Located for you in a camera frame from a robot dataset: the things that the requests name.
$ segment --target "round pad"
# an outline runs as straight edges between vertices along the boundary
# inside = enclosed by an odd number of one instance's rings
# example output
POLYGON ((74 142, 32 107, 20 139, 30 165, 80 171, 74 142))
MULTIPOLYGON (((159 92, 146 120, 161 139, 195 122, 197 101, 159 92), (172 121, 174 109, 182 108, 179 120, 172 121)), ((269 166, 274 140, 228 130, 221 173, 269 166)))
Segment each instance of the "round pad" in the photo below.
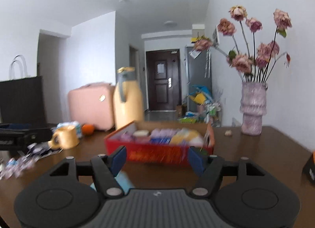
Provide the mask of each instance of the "round pad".
POLYGON ((23 190, 15 214, 27 227, 70 228, 86 223, 100 206, 98 194, 67 176, 45 177, 23 190))
POLYGON ((219 215, 241 228, 280 228, 294 223, 300 200, 270 176, 250 176, 221 188, 214 197, 219 215))

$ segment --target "black device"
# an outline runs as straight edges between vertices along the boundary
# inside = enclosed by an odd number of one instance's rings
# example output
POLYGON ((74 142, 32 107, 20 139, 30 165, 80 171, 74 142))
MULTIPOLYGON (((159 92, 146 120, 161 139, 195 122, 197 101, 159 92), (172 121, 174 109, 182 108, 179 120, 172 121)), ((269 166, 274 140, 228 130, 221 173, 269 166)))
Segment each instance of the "black device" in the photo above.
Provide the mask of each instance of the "black device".
POLYGON ((45 124, 0 124, 0 151, 23 151, 33 143, 47 142, 52 138, 51 126, 45 124))
POLYGON ((308 180, 310 180, 310 182, 315 185, 314 154, 315 152, 313 152, 313 154, 311 155, 311 157, 308 159, 305 166, 303 167, 303 173, 306 175, 308 180))
POLYGON ((120 147, 88 162, 61 161, 17 196, 22 227, 289 228, 300 210, 297 195, 248 158, 225 161, 194 147, 188 159, 200 178, 190 192, 131 189, 125 195, 114 177, 126 156, 120 147), (96 191, 78 176, 92 176, 96 191), (220 189, 224 176, 237 180, 220 189))

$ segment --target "blue gripper pad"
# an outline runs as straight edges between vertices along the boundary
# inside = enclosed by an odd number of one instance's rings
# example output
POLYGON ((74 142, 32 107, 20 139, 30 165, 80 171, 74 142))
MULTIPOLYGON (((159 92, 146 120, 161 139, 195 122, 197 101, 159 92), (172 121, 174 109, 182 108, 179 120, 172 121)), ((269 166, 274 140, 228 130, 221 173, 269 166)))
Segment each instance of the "blue gripper pad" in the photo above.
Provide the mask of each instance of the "blue gripper pad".
POLYGON ((124 147, 112 159, 111 167, 109 168, 113 176, 117 176, 119 171, 125 165, 127 159, 127 148, 124 147))
POLYGON ((206 169, 204 160, 192 148, 189 148, 188 150, 188 162, 196 175, 201 176, 204 173, 204 170, 206 169))

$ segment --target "yellow mug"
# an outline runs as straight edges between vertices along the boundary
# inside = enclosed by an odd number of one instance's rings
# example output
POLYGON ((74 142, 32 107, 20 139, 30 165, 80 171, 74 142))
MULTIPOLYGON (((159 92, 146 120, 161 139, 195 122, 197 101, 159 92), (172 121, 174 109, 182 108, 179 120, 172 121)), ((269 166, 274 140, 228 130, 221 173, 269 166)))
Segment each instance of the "yellow mug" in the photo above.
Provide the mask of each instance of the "yellow mug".
POLYGON ((79 139, 77 137, 75 126, 64 126, 58 128, 53 137, 48 142, 48 145, 52 149, 71 149, 79 144, 79 139))

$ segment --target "floor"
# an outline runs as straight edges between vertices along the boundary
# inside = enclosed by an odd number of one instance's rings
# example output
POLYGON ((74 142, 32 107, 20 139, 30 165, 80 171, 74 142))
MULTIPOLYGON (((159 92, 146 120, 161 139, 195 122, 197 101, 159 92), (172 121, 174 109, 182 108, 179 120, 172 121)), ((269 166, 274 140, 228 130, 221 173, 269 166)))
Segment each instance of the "floor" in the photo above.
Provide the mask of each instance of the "floor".
POLYGON ((145 121, 161 121, 161 120, 177 120, 176 111, 159 112, 159 111, 145 111, 145 121))

